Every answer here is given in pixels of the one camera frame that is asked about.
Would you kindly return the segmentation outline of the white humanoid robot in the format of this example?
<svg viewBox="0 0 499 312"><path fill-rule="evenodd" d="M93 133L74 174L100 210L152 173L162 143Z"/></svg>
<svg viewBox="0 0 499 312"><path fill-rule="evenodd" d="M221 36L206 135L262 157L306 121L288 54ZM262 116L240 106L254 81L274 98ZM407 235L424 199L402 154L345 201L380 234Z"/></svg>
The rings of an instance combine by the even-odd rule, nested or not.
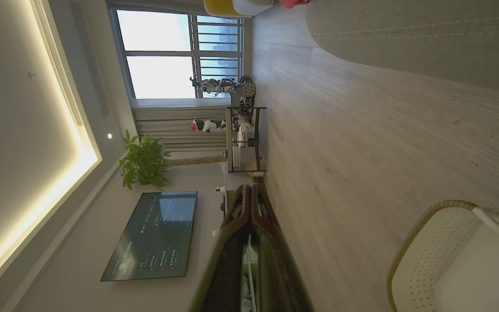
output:
<svg viewBox="0 0 499 312"><path fill-rule="evenodd" d="M226 119L216 120L216 119L197 119L195 118L190 126L190 130L194 132L205 132L205 133L214 133L214 132L224 132L226 130L227 123Z"/></svg>

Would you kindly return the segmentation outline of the black frame table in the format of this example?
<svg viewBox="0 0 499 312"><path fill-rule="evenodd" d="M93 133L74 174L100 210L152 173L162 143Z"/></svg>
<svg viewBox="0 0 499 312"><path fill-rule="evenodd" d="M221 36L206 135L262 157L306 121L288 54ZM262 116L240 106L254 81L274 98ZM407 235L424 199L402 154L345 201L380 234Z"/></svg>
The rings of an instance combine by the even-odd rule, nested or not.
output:
<svg viewBox="0 0 499 312"><path fill-rule="evenodd" d="M261 112L266 107L256 107L252 109L252 123L240 132L242 126L235 127L234 121L244 121L242 118L234 116L236 107L226 107L226 159L227 172L243 172L251 177L264 177L267 172L265 154L261 149L261 134L259 131L261 122Z"/></svg>

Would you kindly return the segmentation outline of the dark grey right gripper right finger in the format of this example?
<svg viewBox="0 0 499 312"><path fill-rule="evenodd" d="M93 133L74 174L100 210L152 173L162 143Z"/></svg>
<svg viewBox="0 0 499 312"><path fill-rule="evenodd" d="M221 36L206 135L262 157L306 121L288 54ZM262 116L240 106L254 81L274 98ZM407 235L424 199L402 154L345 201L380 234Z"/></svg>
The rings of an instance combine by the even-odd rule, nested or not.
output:
<svg viewBox="0 0 499 312"><path fill-rule="evenodd" d="M259 312L313 312L305 285L262 184L253 184L251 234L258 253Z"/></svg>

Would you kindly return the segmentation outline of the flat screen television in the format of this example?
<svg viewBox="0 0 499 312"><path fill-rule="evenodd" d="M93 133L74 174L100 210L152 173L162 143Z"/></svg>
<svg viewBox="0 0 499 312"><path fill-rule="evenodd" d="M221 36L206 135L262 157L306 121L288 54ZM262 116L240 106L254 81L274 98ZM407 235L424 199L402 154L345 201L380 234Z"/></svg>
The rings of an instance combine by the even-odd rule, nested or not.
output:
<svg viewBox="0 0 499 312"><path fill-rule="evenodd" d="M197 199L197 192L141 194L101 281L184 277Z"/></svg>

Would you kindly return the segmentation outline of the white perforated laundry basket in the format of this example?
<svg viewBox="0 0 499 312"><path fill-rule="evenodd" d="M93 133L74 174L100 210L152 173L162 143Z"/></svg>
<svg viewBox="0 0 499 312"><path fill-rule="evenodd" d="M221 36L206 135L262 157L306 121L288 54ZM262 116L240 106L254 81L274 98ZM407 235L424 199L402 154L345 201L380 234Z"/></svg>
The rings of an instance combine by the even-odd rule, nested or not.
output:
<svg viewBox="0 0 499 312"><path fill-rule="evenodd" d="M428 208L396 253L387 292L392 312L499 312L499 207Z"/></svg>

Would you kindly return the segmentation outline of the window with metal railing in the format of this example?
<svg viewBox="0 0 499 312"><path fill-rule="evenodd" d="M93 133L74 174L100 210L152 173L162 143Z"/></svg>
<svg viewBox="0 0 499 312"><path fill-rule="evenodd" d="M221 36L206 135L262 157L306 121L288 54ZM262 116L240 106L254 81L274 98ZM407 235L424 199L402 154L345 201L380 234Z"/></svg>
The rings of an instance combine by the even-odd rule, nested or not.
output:
<svg viewBox="0 0 499 312"><path fill-rule="evenodd" d="M227 98L192 82L243 75L244 19L110 6L129 97Z"/></svg>

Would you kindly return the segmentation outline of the white television cabinet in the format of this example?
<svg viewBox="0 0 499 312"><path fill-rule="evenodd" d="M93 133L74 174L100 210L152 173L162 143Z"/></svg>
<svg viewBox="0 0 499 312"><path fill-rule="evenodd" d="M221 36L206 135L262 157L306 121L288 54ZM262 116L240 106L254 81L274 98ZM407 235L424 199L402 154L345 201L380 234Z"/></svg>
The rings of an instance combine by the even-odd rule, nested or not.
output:
<svg viewBox="0 0 499 312"><path fill-rule="evenodd" d="M220 162L219 166L223 172L224 178L222 185L219 186L225 186L226 193L215 193L220 195L220 197L223 199L223 202L220 205L220 209L223 211L223 216L226 217L228 207L230 206L230 202L233 199L234 194L237 192L237 189L242 185L253 184L253 179L245 172L229 172L227 162Z"/></svg>

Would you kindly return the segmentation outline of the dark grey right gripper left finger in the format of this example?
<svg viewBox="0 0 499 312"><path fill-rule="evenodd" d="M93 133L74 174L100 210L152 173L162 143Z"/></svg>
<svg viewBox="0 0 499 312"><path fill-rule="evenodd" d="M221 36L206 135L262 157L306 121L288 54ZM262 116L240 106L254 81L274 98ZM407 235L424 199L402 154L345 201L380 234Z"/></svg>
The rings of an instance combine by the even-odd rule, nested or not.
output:
<svg viewBox="0 0 499 312"><path fill-rule="evenodd" d="M240 312L244 245L250 234L252 187L240 186L217 237L191 312Z"/></svg>

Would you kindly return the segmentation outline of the beige pleated curtain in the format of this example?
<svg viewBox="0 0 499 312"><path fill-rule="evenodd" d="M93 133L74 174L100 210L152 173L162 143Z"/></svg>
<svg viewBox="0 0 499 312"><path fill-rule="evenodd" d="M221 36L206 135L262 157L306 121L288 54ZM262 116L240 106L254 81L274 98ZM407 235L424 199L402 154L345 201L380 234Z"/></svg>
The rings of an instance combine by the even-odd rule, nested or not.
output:
<svg viewBox="0 0 499 312"><path fill-rule="evenodd" d="M207 120L226 118L228 99L139 99L131 103L139 143L157 142L172 166L225 162L226 133L200 130Z"/></svg>

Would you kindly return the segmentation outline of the green potted plant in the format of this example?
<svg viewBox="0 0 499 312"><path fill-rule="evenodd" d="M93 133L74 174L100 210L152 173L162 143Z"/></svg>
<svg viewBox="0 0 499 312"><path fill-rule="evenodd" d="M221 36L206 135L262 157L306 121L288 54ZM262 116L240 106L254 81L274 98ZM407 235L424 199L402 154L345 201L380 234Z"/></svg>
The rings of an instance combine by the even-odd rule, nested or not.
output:
<svg viewBox="0 0 499 312"><path fill-rule="evenodd" d="M131 136L130 132L125 130L123 142L126 144L126 155L119 160L123 187L132 190L134 184L140 184L151 185L161 190L168 183L170 167L221 163L226 159L223 153L214 156L170 159L172 154L165 150L161 140L161 138L153 140L152 136L148 135L141 138Z"/></svg>

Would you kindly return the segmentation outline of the grey wheeled robot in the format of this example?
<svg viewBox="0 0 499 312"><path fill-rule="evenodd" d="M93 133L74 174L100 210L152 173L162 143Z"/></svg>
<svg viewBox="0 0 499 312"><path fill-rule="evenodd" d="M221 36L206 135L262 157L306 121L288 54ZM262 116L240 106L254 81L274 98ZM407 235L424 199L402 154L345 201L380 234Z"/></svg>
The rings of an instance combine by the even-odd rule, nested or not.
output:
<svg viewBox="0 0 499 312"><path fill-rule="evenodd" d="M200 91L203 95L210 95L214 98L225 96L230 98L230 106L248 107L255 100L257 87L253 83L251 77L244 75L238 79L221 78L221 79L204 79L198 81L195 78L189 78L192 87L196 91Z"/></svg>

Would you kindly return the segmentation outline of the small grey sofa seat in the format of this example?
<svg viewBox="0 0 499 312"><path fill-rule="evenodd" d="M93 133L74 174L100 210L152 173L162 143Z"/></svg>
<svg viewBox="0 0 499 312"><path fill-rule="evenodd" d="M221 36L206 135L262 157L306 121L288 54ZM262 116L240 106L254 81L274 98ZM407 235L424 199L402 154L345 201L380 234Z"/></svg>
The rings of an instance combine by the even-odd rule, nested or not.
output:
<svg viewBox="0 0 499 312"><path fill-rule="evenodd" d="M232 0L234 10L244 16L255 16L273 6L275 0Z"/></svg>

